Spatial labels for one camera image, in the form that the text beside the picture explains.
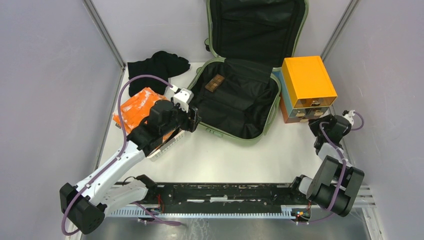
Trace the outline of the white plastic basket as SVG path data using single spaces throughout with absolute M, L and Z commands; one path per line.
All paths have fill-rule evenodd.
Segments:
M 172 146 L 174 146 L 178 141 L 180 141 L 185 136 L 184 130 L 176 130 L 173 132 L 164 144 L 162 144 L 158 149 L 152 152 L 147 159 L 151 162 L 157 161 L 162 155 L 164 155 Z

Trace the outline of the green hard-shell suitcase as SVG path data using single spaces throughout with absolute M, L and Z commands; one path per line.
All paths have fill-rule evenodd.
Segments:
M 206 3 L 212 53 L 189 84 L 200 126 L 239 144 L 257 143 L 267 134 L 280 101 L 276 72 L 292 57 L 306 21 L 306 0 L 209 0 Z M 214 91 L 205 85 L 225 77 Z

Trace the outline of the orange white garment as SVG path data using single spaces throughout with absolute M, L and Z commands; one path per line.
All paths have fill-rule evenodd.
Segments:
M 165 96 L 154 92 L 150 87 L 146 87 L 130 97 L 120 106 L 123 126 L 127 133 L 127 137 L 144 118 L 149 116 L 150 108 L 153 107 L 157 101 L 161 100 L 169 102 Z

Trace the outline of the orange blue box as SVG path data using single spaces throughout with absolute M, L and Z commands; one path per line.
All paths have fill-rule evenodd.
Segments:
M 281 83 L 279 106 L 286 124 L 299 123 L 303 119 L 296 117 L 298 111 L 317 110 L 325 114 L 338 97 L 319 55 L 285 58 L 278 78 Z M 321 104 L 311 107 L 312 101 Z

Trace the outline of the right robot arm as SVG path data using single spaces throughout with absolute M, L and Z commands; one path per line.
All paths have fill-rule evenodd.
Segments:
M 301 175 L 293 180 L 288 191 L 293 203 L 308 200 L 340 217 L 351 211 L 365 173 L 349 162 L 341 140 L 350 132 L 362 129 L 364 123 L 362 115 L 355 110 L 309 120 L 309 129 L 315 136 L 315 153 L 322 163 L 313 178 Z

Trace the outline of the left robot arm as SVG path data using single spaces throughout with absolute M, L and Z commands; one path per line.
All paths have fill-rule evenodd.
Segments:
M 136 179 L 115 190 L 112 186 L 134 165 L 155 152 L 164 143 L 164 136 L 175 130 L 194 132 L 201 122 L 199 111 L 187 103 L 158 100 L 148 115 L 129 134 L 124 134 L 123 146 L 102 166 L 75 185 L 65 183 L 59 190 L 62 224 L 70 220 L 78 232 L 90 234 L 115 210 L 142 200 L 153 203 L 157 190 Z

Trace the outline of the black cloth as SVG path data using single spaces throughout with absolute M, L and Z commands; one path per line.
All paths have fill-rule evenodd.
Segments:
M 152 75 L 168 82 L 170 78 L 187 72 L 191 64 L 189 60 L 177 54 L 158 51 L 145 60 L 128 62 L 127 67 L 129 79 L 139 75 Z M 166 87 L 164 83 L 154 78 L 141 78 L 129 84 L 128 95 L 132 97 L 144 88 L 150 88 L 155 93 L 164 95 Z

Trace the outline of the gold knob blue drawer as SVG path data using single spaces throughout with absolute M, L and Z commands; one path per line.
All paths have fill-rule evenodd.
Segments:
M 323 114 L 324 112 L 321 110 L 311 110 L 311 111 L 298 111 L 295 116 L 298 118 L 314 119 L 314 118 L 319 118 Z

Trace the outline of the gold knob yellow drawer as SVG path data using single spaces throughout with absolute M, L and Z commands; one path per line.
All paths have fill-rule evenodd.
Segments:
M 313 100 L 310 104 L 311 107 L 318 107 L 321 105 L 321 102 L 317 101 L 317 100 Z

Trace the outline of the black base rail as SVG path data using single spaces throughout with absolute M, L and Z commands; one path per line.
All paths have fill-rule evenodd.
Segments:
M 125 203 L 107 217 L 295 219 L 298 212 L 320 210 L 289 183 L 169 183 L 148 190 L 139 205 Z

